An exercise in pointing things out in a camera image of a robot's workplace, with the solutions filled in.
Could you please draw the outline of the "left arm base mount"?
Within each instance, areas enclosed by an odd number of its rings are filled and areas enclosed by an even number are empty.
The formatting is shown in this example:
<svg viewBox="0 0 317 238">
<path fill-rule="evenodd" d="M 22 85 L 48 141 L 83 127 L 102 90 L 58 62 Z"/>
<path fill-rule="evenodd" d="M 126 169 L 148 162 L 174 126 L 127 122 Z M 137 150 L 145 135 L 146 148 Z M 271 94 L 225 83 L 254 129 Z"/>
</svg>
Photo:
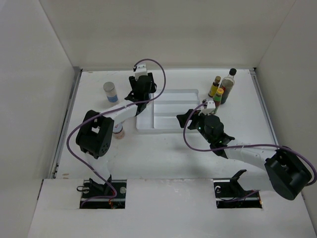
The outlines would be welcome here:
<svg viewBox="0 0 317 238">
<path fill-rule="evenodd" d="M 117 195 L 106 183 L 100 184 L 89 180 L 77 186 L 81 193 L 80 209 L 124 209 L 127 193 L 127 180 L 107 180 L 116 190 Z"/>
</svg>

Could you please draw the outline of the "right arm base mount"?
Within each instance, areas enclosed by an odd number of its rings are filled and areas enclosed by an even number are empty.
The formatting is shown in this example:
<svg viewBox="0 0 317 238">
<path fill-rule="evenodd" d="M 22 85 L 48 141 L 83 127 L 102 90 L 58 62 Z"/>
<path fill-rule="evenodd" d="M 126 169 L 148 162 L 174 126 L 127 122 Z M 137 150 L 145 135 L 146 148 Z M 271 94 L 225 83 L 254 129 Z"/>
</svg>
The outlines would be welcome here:
<svg viewBox="0 0 317 238">
<path fill-rule="evenodd" d="M 259 190 L 244 190 L 238 180 L 247 170 L 239 170 L 230 178 L 213 179 L 215 202 L 218 209 L 260 208 Z"/>
</svg>

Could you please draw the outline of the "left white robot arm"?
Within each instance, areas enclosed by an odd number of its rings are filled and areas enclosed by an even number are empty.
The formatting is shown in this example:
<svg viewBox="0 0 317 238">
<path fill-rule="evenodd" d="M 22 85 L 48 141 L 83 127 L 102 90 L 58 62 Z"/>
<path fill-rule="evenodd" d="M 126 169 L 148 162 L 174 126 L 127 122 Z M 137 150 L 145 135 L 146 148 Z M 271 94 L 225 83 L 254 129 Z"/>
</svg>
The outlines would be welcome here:
<svg viewBox="0 0 317 238">
<path fill-rule="evenodd" d="M 143 112 L 157 90 L 151 72 L 138 78 L 130 76 L 129 82 L 132 90 L 123 102 L 110 108 L 106 114 L 94 110 L 86 113 L 75 139 L 83 153 L 94 159 L 104 156 L 110 148 L 114 127 Z"/>
</svg>

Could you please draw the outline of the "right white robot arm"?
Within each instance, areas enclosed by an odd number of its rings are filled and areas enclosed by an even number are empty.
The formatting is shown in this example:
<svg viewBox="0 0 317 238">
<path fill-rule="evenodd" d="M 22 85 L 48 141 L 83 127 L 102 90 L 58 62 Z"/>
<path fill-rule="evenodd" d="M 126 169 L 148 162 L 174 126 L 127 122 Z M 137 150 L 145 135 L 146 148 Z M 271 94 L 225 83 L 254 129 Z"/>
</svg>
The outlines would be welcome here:
<svg viewBox="0 0 317 238">
<path fill-rule="evenodd" d="M 190 109 L 177 115 L 183 130 L 197 130 L 210 145 L 208 151 L 266 171 L 273 190 L 287 200 L 294 200 L 304 187 L 317 180 L 314 166 L 298 152 L 275 144 L 245 144 L 224 132 L 216 115 Z"/>
</svg>

